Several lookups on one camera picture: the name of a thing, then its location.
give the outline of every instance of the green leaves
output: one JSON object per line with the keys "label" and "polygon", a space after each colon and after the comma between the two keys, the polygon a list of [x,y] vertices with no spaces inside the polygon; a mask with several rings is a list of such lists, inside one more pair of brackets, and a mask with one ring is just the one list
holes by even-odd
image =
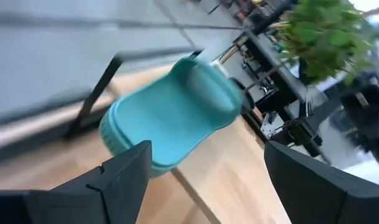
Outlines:
{"label": "green leaves", "polygon": [[300,0],[289,16],[289,25],[281,31],[287,39],[287,52],[281,58],[307,61],[307,76],[315,82],[340,71],[353,77],[367,67],[366,56],[376,38],[372,32],[363,32],[367,28],[364,23],[362,15],[346,1]]}
{"label": "green leaves", "polygon": [[332,30],[330,35],[330,43],[336,47],[342,47],[348,45],[351,41],[351,34],[348,34],[342,30]]}
{"label": "green leaves", "polygon": [[316,26],[310,22],[299,22],[294,29],[295,34],[306,44],[310,44],[318,38]]}
{"label": "green leaves", "polygon": [[351,73],[348,73],[346,74],[346,76],[344,77],[344,82],[346,85],[351,85],[352,82],[353,82],[353,79],[354,79],[354,75],[351,74]]}

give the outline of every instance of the potted plant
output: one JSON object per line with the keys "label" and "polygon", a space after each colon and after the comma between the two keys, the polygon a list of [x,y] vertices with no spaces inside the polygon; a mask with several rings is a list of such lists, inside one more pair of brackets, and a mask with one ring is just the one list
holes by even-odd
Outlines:
{"label": "potted plant", "polygon": [[299,78],[306,85],[339,72],[350,82],[370,66],[373,29],[347,1],[300,0],[279,33],[286,49],[281,57],[290,64],[299,62]]}

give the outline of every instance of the wooden table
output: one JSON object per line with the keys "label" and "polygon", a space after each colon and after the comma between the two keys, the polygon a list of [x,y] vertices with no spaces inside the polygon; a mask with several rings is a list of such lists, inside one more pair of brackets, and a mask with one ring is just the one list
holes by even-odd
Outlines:
{"label": "wooden table", "polygon": [[[110,90],[114,92],[113,95],[127,94],[163,76],[170,67],[171,65],[168,65],[117,77],[113,80]],[[112,101],[110,96],[104,96],[98,100],[95,108]],[[73,119],[79,109],[80,105],[71,106],[59,110],[58,113],[63,116],[44,115],[39,118],[41,121],[21,121],[0,129],[0,144],[19,138],[19,131],[14,130],[26,130],[21,134],[28,134],[27,130],[36,131],[49,126],[50,123],[57,123],[55,119]],[[0,189],[52,189],[100,165],[110,157],[111,154],[104,147],[97,131],[72,142],[53,142],[0,163]],[[200,143],[172,173],[211,223],[289,223],[266,171],[263,150],[256,143],[254,136],[245,129],[241,118]],[[158,197],[173,194],[169,191],[170,186],[161,182],[168,177],[171,177],[170,173],[150,181],[138,222],[181,222],[171,219],[166,221],[165,215],[157,216],[148,207],[152,205],[147,205]],[[168,183],[177,185],[171,179]],[[156,188],[159,190],[150,198],[150,192],[154,192]],[[177,215],[174,209],[180,208],[177,205],[178,203],[165,210],[166,215],[170,214],[171,218],[174,218],[174,215]],[[157,212],[162,210],[159,207],[153,206]],[[190,223],[186,219],[187,217],[183,218],[182,223]]]}

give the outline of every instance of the tabletop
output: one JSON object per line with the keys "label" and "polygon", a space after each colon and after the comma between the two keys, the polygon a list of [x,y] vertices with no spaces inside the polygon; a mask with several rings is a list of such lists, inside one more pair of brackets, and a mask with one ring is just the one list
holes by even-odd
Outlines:
{"label": "tabletop", "polygon": [[[116,77],[109,90],[127,94],[170,68]],[[1,163],[0,189],[52,189],[111,156],[97,131],[72,142],[57,141]],[[269,179],[263,149],[241,118],[201,142],[173,174],[212,223],[290,223]]]}

